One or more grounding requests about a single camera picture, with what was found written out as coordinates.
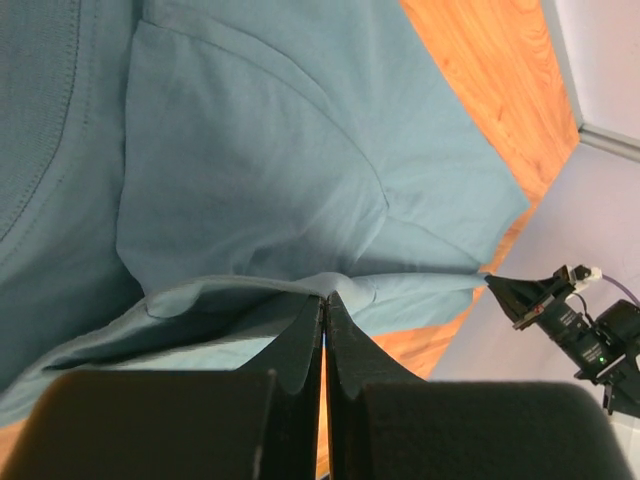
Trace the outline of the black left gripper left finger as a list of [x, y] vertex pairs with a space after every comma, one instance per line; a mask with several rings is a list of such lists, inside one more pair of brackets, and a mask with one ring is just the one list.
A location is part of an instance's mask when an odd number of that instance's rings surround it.
[[285, 330], [235, 370], [77, 370], [38, 400], [6, 479], [311, 479], [321, 301], [254, 309]]

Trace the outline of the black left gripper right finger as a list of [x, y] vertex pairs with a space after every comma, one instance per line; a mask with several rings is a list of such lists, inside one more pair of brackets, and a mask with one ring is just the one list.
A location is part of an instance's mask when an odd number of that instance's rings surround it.
[[429, 382], [326, 307], [334, 479], [629, 479], [594, 399], [566, 383]]

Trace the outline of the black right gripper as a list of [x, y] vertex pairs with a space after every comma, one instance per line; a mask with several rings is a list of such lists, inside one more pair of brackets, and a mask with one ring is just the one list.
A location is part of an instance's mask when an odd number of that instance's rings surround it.
[[621, 299], [592, 318], [570, 307], [566, 273], [540, 280], [485, 277], [514, 328], [539, 326], [578, 367], [575, 378], [604, 388], [610, 413], [639, 413], [639, 307]]

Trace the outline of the blue grey t shirt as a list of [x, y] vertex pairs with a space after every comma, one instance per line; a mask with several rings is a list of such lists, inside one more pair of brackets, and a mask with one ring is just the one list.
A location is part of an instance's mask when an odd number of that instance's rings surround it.
[[396, 1], [5, 1], [1, 422], [237, 368], [284, 292], [449, 322], [527, 206]]

